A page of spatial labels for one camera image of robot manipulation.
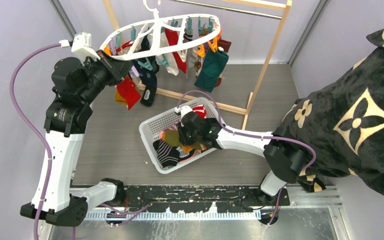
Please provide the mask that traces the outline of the red penguin sock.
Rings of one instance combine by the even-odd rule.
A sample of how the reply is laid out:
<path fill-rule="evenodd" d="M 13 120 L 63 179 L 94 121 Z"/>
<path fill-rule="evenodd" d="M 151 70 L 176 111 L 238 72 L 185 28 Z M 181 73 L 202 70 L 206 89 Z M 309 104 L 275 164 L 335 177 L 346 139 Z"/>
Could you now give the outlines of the red penguin sock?
<path fill-rule="evenodd" d="M 128 76 L 126 76 L 121 83 L 116 85 L 115 91 L 118 91 L 119 94 L 126 100 L 128 105 L 125 105 L 125 107 L 128 110 L 130 110 L 141 99 L 141 94 L 139 93 L 136 84 Z"/>

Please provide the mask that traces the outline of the olive green sock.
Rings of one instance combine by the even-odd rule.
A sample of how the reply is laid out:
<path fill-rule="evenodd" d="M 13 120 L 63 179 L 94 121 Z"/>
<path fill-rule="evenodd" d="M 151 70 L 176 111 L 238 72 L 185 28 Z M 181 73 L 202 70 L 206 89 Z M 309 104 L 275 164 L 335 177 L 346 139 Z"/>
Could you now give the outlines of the olive green sock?
<path fill-rule="evenodd" d="M 192 143 L 192 144 L 183 144 L 180 141 L 180 135 L 177 130 L 166 130 L 162 131 L 159 135 L 160 139 L 163 140 L 166 144 L 168 144 L 170 147 L 180 147 L 180 149 L 185 153 L 190 153 L 193 150 L 196 151 L 206 151 L 208 148 L 199 143 L 198 141 Z"/>

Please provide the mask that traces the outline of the mustard yellow brown-cuffed sock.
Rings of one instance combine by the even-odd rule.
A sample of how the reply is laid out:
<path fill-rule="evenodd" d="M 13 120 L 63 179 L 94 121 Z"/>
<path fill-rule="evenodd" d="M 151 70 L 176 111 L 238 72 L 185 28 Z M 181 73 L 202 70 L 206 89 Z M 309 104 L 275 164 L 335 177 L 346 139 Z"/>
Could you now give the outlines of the mustard yellow brown-cuffed sock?
<path fill-rule="evenodd" d="M 120 105 L 124 105 L 124 106 L 128 105 L 127 101 L 119 94 L 117 90 L 115 91 L 114 101 Z"/>

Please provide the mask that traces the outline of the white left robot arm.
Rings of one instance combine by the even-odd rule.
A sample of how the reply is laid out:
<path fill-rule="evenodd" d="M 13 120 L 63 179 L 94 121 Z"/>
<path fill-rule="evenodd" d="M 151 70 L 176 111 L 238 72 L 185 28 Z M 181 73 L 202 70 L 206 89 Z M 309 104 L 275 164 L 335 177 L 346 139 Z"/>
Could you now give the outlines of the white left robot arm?
<path fill-rule="evenodd" d="M 67 57 L 51 74 L 55 98 L 45 112 L 45 156 L 38 188 L 20 215 L 44 220 L 59 227 L 76 227 L 89 210 L 102 204 L 121 206 L 126 200 L 124 184 L 103 178 L 78 193 L 70 192 L 92 103 L 107 86 L 121 83 L 133 66 L 131 61 L 111 58 L 99 50 L 98 59 Z"/>

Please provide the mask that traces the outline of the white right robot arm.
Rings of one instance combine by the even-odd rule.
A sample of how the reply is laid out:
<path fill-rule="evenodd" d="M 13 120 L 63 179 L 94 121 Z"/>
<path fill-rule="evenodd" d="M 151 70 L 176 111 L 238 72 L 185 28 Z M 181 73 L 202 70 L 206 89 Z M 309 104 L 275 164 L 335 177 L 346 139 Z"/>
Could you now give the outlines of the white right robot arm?
<path fill-rule="evenodd" d="M 240 131 L 216 118 L 201 118 L 189 112 L 181 117 L 177 129 L 183 144 L 198 142 L 208 149 L 238 150 L 265 158 L 270 172 L 263 177 L 256 197 L 266 206 L 275 202 L 286 184 L 297 182 L 310 157 L 304 144 L 281 127 L 274 132 Z"/>

